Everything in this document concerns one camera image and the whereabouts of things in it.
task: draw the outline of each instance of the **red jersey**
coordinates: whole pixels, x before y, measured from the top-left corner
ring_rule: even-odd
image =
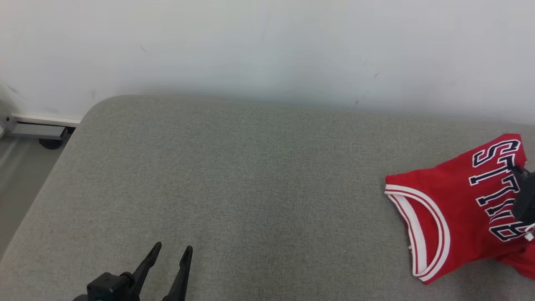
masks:
[[[527,246],[529,224],[511,214],[524,167],[519,134],[504,134],[434,168],[386,177],[385,193],[405,219],[412,273],[425,284],[474,260]]]

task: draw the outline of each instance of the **gray fabric surface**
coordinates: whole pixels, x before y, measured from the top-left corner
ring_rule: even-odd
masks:
[[[187,300],[531,300],[493,261],[431,285],[411,275],[384,176],[535,128],[314,108],[120,96],[65,147],[0,262],[1,300],[72,300],[163,248],[142,300],[167,294],[187,245]]]

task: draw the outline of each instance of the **white trim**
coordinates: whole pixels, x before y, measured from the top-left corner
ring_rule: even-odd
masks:
[[[419,190],[412,189],[406,186],[390,184],[386,185],[385,190],[386,194],[403,195],[405,197],[409,197],[418,201],[419,203],[425,206],[425,208],[431,213],[431,215],[435,219],[435,222],[437,223],[439,238],[437,253],[431,261],[431,264],[429,264],[429,266],[427,267],[426,271],[424,273],[415,275],[422,281],[427,281],[433,278],[442,268],[449,255],[451,237],[449,234],[449,227],[446,222],[446,219],[444,218],[437,204],[429,196]]]
[[[409,201],[402,195],[389,194],[388,197],[394,202],[401,216],[409,227],[409,239],[412,246],[412,274],[420,275],[427,269],[427,246],[425,237],[420,226],[416,212]]]
[[[80,125],[80,122],[82,121],[81,119],[47,117],[47,116],[38,116],[38,115],[29,115],[29,114],[12,114],[12,116],[17,121],[20,121],[20,122],[31,122],[31,123],[39,123],[39,124],[72,126],[72,127],[78,127]]]

